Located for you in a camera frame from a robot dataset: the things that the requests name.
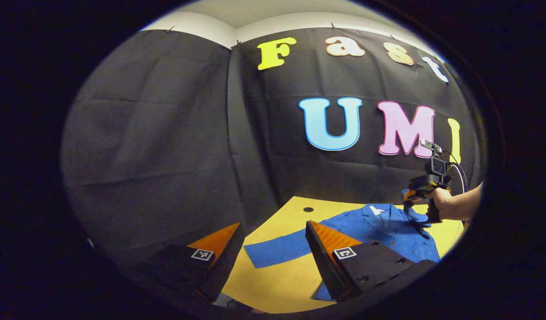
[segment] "blue cloth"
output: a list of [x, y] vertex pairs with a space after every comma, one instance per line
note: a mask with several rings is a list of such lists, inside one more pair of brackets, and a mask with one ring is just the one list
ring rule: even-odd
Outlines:
[[[412, 208], [406, 213], [392, 204], [369, 203], [320, 223], [361, 243], [379, 241], [413, 262], [437, 262], [440, 259], [437, 247], [431, 235], [423, 229], [428, 226], [422, 224], [424, 221], [427, 221], [427, 216], [416, 213]], [[244, 248], [256, 268], [285, 263], [310, 253], [304, 229], [262, 243], [245, 245]], [[314, 298], [332, 301], [327, 294], [326, 286], [321, 284]]]

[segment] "yellow table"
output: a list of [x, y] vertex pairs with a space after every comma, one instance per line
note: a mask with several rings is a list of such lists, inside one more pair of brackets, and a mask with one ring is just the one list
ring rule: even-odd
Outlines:
[[[314, 208], [314, 211], [305, 212], [303, 211], [305, 207]], [[361, 207], [364, 207], [364, 204], [293, 197], [269, 220], [248, 235], [243, 245], [288, 235], [303, 229], [306, 221], [320, 222]], [[414, 210], [424, 214], [427, 205], [416, 205]], [[443, 257], [459, 239], [463, 228], [460, 221], [444, 220], [443, 223], [433, 224], [426, 230], [435, 239], [439, 256]], [[336, 303], [311, 298], [321, 282], [312, 253], [286, 263], [256, 269], [242, 248], [222, 292], [243, 304], [265, 312], [301, 312]]]

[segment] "pink letter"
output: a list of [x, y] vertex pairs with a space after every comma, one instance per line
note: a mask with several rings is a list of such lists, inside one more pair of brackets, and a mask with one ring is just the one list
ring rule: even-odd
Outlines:
[[430, 158], [431, 150], [419, 145], [419, 140], [429, 140], [433, 142], [433, 117], [435, 111], [424, 105], [420, 105], [415, 110], [413, 121], [410, 123], [398, 103], [393, 101], [382, 101], [378, 103], [378, 109], [383, 112], [385, 123], [385, 136], [383, 144], [379, 146], [379, 152], [387, 156], [399, 154], [399, 146], [395, 144], [395, 136], [399, 136], [399, 141], [403, 147], [403, 152], [409, 154], [414, 144], [414, 154], [419, 158]]

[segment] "ceiling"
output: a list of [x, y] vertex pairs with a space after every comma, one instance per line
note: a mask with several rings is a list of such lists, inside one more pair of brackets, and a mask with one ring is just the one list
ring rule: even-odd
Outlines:
[[283, 14], [334, 12], [360, 16], [405, 31], [391, 20], [348, 0], [199, 0], [179, 11], [205, 14], [234, 28]]

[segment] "black fabric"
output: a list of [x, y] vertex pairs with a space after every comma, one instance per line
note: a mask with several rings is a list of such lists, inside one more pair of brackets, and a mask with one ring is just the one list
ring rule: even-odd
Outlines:
[[237, 222], [246, 233], [226, 123], [229, 55], [195, 35], [141, 31], [78, 93], [62, 174], [77, 220], [117, 263]]
[[[464, 79], [462, 79], [460, 75], [456, 73], [456, 71], [453, 69], [453, 67], [449, 63], [445, 63], [445, 68], [449, 71], [451, 76], [456, 80], [458, 87], [461, 91], [461, 94], [465, 99], [466, 105], [468, 105], [469, 112], [471, 112], [472, 110], [480, 109], [477, 104], [478, 99], [474, 97], [474, 95], [472, 94], [472, 91], [468, 88], [468, 85], [466, 84]], [[471, 121], [470, 123], [474, 125], [475, 128], [478, 126], [478, 124], [474, 123], [473, 121]], [[480, 148], [478, 147], [478, 135], [476, 131], [474, 132], [473, 140], [474, 140], [474, 144], [477, 147], [474, 148], [474, 166], [472, 168], [472, 172], [474, 174], [471, 176], [467, 176], [468, 183], [469, 183], [469, 190], [476, 188], [484, 180], [485, 169], [486, 169], [486, 166], [482, 166], [482, 167], [480, 166], [481, 154], [480, 154]]]
[[[366, 51], [364, 56], [332, 56], [324, 40], [332, 36], [354, 39]], [[293, 37], [289, 56], [279, 67], [258, 70], [261, 51], [257, 46], [272, 40]], [[402, 65], [387, 56], [384, 42], [397, 43], [414, 59], [412, 66]], [[397, 192], [413, 177], [421, 176], [425, 159], [403, 151], [395, 156], [379, 154], [383, 143], [384, 119], [377, 109], [381, 101], [396, 101], [409, 120], [418, 105], [435, 110], [434, 142], [450, 150], [451, 132], [446, 121], [452, 117], [461, 125], [462, 167], [474, 178], [474, 127], [456, 80], [442, 68], [450, 80], [442, 82], [422, 61], [426, 52], [405, 43], [357, 30], [308, 28], [283, 31], [242, 43], [232, 48], [240, 55], [243, 97], [255, 140], [265, 150], [272, 183], [279, 200], [292, 196], [355, 203], [400, 204]], [[330, 100], [326, 109], [327, 129], [333, 136], [345, 131], [344, 113], [336, 100], [357, 97], [360, 107], [360, 138], [343, 151], [326, 152], [312, 146], [305, 136], [304, 115], [298, 107], [302, 99], [322, 97]], [[452, 183], [454, 194], [462, 191]]]
[[243, 99], [240, 51], [232, 51], [228, 73], [228, 136], [232, 161], [249, 232], [255, 230], [281, 207], [271, 184], [263, 141], [257, 122], [250, 119]]

